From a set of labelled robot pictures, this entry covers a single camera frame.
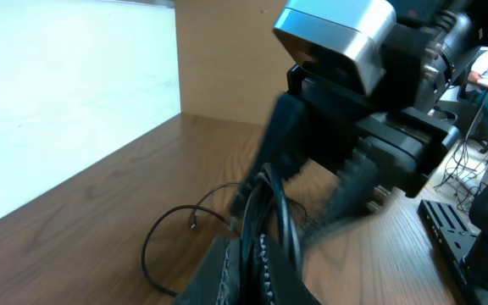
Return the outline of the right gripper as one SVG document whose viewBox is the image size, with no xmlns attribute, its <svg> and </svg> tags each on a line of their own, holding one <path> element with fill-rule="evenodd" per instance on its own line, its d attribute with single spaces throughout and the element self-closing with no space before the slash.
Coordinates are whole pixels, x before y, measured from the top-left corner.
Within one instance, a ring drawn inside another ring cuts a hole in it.
<svg viewBox="0 0 488 305">
<path fill-rule="evenodd" d="M 458 129 L 416 108 L 384 112 L 367 98 L 327 85 L 298 65 L 287 73 L 258 152 L 230 205 L 242 216 L 264 164 L 288 180 L 312 159 L 338 177 L 301 247 L 379 212 L 392 186 L 416 197 L 460 137 Z"/>
</svg>

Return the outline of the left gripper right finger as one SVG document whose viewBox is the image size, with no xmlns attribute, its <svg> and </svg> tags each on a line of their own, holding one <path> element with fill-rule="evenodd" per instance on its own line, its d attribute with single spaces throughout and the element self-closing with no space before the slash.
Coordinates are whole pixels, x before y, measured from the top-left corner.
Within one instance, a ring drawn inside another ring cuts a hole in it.
<svg viewBox="0 0 488 305">
<path fill-rule="evenodd" d="M 258 303 L 264 305 L 319 305 L 302 283 L 278 244 L 261 234 L 258 239 Z"/>
</svg>

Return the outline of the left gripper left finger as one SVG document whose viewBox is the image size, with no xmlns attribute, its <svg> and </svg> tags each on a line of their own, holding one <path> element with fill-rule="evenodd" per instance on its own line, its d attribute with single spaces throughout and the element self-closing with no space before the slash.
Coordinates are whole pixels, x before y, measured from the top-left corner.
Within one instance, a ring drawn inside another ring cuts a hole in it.
<svg viewBox="0 0 488 305">
<path fill-rule="evenodd" d="M 214 238 L 174 305 L 236 305 L 240 294 L 240 239 Z"/>
</svg>

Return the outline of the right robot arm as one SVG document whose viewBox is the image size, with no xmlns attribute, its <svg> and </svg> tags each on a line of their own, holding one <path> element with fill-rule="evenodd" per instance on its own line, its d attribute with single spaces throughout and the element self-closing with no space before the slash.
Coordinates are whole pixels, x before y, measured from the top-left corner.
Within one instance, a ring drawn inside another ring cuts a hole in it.
<svg viewBox="0 0 488 305">
<path fill-rule="evenodd" d="M 323 221 L 355 215 L 376 186 L 416 197 L 457 137 L 430 117 L 480 47 L 487 1 L 290 1 L 274 36 L 294 60 L 230 211 L 250 247 L 272 215 L 297 228 L 283 189 L 308 161 L 339 177 Z"/>
</svg>

